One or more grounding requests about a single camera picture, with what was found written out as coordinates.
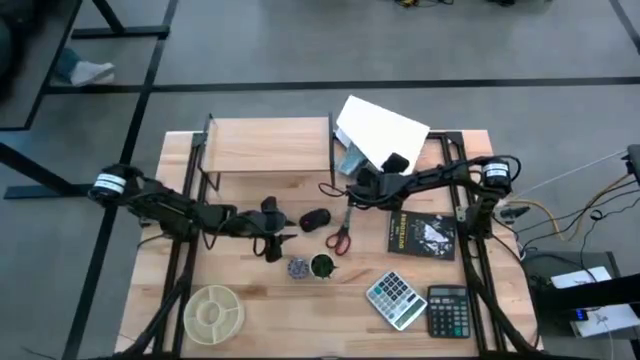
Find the calculator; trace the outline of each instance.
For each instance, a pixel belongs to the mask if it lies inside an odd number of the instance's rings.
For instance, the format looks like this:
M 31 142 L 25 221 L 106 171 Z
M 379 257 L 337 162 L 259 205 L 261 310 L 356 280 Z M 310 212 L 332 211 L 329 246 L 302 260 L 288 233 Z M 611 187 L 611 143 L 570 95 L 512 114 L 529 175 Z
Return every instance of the calculator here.
M 467 288 L 460 285 L 430 286 L 427 299 L 429 335 L 434 338 L 469 337 L 469 299 Z
M 404 330 L 427 307 L 427 302 L 391 271 L 367 290 L 373 306 L 399 331 Z

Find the wooden shelf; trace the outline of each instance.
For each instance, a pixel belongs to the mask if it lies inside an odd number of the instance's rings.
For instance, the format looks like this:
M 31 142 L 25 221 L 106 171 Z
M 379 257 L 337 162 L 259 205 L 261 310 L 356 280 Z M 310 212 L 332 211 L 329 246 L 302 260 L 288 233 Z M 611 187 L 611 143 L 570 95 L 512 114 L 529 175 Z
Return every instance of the wooden shelf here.
M 326 171 L 329 119 L 213 119 L 203 169 L 206 172 Z

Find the round container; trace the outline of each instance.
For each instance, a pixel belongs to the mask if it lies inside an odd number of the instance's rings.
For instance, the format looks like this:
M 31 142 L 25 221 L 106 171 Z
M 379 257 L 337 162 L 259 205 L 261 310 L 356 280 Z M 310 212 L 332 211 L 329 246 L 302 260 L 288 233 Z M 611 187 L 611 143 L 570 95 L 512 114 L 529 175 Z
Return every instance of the round container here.
M 238 296 L 219 285 L 207 286 L 191 296 L 184 311 L 184 329 L 198 344 L 216 345 L 238 333 L 244 307 Z
M 309 261 L 309 272 L 318 279 L 330 278 L 337 268 L 333 258 L 327 254 L 316 254 Z

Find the gray floor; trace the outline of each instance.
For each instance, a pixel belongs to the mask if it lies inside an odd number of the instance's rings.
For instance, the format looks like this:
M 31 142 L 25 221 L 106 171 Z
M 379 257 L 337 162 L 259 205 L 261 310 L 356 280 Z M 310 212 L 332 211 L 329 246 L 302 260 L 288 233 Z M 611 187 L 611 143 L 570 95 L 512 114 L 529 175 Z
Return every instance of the gray floor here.
M 640 28 L 640 3 L 620 0 Z M 161 21 L 167 0 L 110 1 L 130 25 Z M 0 126 L 24 122 L 55 50 L 68 4 L 34 39 L 16 96 L 0 106 Z M 104 21 L 86 2 L 78 27 Z M 94 61 L 113 61 L 117 81 L 140 84 L 153 40 L 73 41 Z M 484 79 L 639 76 L 640 56 L 608 1 L 521 1 L 504 9 L 482 0 L 405 11 L 377 0 L 181 0 L 156 83 L 315 80 Z M 153 174 L 163 134 L 201 128 L 216 116 L 339 113 L 357 95 L 433 128 L 489 129 L 497 153 L 524 163 L 516 192 L 638 142 L 640 86 L 475 88 L 358 91 L 273 91 L 154 94 L 133 164 Z M 88 182 L 117 161 L 137 95 L 47 96 L 29 132 L 0 133 L 14 146 L 71 181 Z M 610 159 L 527 194 L 557 215 L 583 205 L 624 171 Z M 0 187 L 30 184 L 0 167 Z M 617 209 L 633 196 L 612 204 Z M 542 219 L 532 210 L 520 226 Z M 59 357 L 102 219 L 86 200 L 0 200 L 0 354 L 36 359 L 21 347 Z M 614 252 L 624 274 L 640 272 L 634 221 L 638 210 L 598 225 L 587 250 Z M 540 233 L 549 231 L 540 229 Z M 110 353 L 126 298 L 135 219 L 120 212 L 107 253 L 81 355 Z M 523 235 L 524 239 L 535 234 Z M 571 250 L 549 239 L 540 248 Z M 609 357 L 609 342 L 545 337 L 556 354 Z M 617 359 L 630 358 L 615 341 Z

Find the table leg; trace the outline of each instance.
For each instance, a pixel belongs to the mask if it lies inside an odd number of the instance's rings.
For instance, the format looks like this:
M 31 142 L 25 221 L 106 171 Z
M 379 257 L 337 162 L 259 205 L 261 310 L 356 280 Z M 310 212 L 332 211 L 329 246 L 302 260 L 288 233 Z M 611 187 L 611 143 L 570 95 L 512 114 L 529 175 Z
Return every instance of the table leg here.
M 42 184 L 10 186 L 4 194 L 5 199 L 83 197 L 93 186 L 93 184 L 71 184 L 4 143 L 0 143 L 0 162 Z
M 106 0 L 93 0 L 102 17 L 109 24 L 108 28 L 76 29 L 71 34 L 72 39 L 100 39 L 121 37 L 158 36 L 165 39 L 169 35 L 169 25 L 132 26 L 124 27 L 118 16 Z

